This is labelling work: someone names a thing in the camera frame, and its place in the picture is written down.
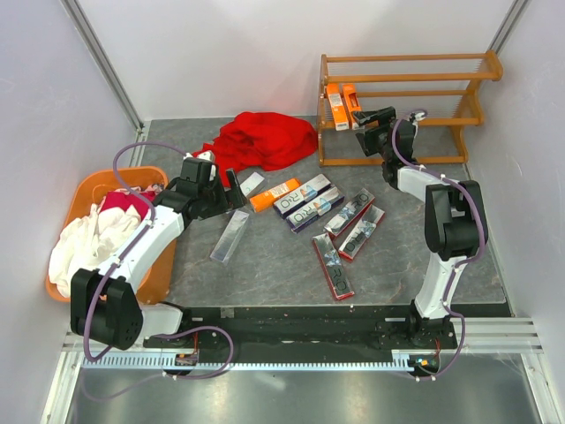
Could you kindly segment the silver toothpaste box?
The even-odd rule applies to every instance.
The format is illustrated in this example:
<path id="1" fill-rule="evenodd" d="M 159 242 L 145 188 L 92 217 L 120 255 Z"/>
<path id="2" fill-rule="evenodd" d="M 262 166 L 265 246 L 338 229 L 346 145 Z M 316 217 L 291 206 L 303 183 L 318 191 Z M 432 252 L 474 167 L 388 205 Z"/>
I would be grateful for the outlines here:
<path id="1" fill-rule="evenodd" d="M 253 196 L 259 194 L 264 185 L 265 178 L 258 172 L 254 172 L 240 184 L 240 189 L 243 195 L 247 199 L 250 199 Z"/>
<path id="2" fill-rule="evenodd" d="M 237 246 L 244 235 L 246 225 L 249 221 L 247 212 L 237 210 L 231 216 L 215 248 L 210 254 L 210 259 L 226 265 L 234 254 Z"/>

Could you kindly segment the orange toothpaste box top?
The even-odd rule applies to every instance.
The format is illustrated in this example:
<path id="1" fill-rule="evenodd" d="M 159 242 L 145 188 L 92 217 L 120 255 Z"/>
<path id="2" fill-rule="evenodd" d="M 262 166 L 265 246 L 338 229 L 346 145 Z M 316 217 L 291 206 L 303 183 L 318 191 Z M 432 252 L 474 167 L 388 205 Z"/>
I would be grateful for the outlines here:
<path id="1" fill-rule="evenodd" d="M 275 202 L 287 195 L 291 191 L 299 188 L 301 182 L 296 178 L 291 178 L 280 185 L 276 185 L 250 199 L 252 209 L 255 213 L 259 213 L 267 208 L 272 207 Z"/>

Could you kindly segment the orange toothpaste box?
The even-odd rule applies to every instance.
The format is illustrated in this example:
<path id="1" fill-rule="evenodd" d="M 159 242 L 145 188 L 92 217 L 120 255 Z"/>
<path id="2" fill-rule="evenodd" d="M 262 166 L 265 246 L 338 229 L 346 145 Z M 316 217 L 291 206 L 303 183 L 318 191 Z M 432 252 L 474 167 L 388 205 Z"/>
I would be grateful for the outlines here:
<path id="1" fill-rule="evenodd" d="M 345 131 L 350 128 L 350 122 L 343 104 L 339 85 L 330 83 L 326 86 L 326 95 L 331 109 L 334 126 L 337 131 Z"/>
<path id="2" fill-rule="evenodd" d="M 299 188 L 301 182 L 296 178 L 291 178 L 280 185 L 276 185 L 250 199 L 252 209 L 255 213 L 259 213 L 267 208 L 272 207 L 275 202 L 287 195 L 291 191 Z"/>

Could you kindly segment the orange toothpaste box windowed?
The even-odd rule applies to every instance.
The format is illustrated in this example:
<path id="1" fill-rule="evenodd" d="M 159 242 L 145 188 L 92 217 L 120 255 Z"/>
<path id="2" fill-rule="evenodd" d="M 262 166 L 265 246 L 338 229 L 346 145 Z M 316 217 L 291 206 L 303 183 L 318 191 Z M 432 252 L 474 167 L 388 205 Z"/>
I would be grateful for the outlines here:
<path id="1" fill-rule="evenodd" d="M 352 83 L 342 84 L 343 89 L 343 100 L 345 104 L 345 109 L 348 114 L 348 119 L 350 121 L 350 129 L 357 130 L 359 124 L 354 118 L 354 113 L 361 111 L 361 106 L 358 101 L 358 94 L 356 86 Z"/>

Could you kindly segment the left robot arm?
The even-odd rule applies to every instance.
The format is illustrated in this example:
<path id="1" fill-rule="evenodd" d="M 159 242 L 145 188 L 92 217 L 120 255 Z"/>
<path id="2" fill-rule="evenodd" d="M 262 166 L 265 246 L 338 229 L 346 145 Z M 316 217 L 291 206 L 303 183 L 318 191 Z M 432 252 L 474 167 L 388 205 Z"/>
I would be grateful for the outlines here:
<path id="1" fill-rule="evenodd" d="M 185 158 L 180 176 L 154 199 L 128 240 L 101 265 L 79 269 L 71 281 L 71 330 L 83 338 L 127 350 L 145 337 L 163 336 L 175 347 L 191 343 L 194 327 L 180 307 L 143 305 L 136 294 L 164 250 L 195 220 L 247 203 L 232 169 L 223 185 L 215 163 Z"/>

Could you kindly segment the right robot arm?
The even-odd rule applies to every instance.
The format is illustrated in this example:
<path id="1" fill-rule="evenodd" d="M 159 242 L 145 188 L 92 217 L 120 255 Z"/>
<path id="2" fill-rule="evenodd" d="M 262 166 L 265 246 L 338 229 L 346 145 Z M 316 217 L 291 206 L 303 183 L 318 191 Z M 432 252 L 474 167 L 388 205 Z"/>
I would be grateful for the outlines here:
<path id="1" fill-rule="evenodd" d="M 414 158 L 418 125 L 426 116 L 426 111 L 414 110 L 399 118 L 392 107 L 352 114 L 364 153 L 378 154 L 383 160 L 384 180 L 425 206 L 424 233 L 430 261 L 401 330 L 406 341 L 417 348 L 451 331 L 451 301 L 456 286 L 466 266 L 485 251 L 488 239 L 479 183 L 459 182 Z"/>

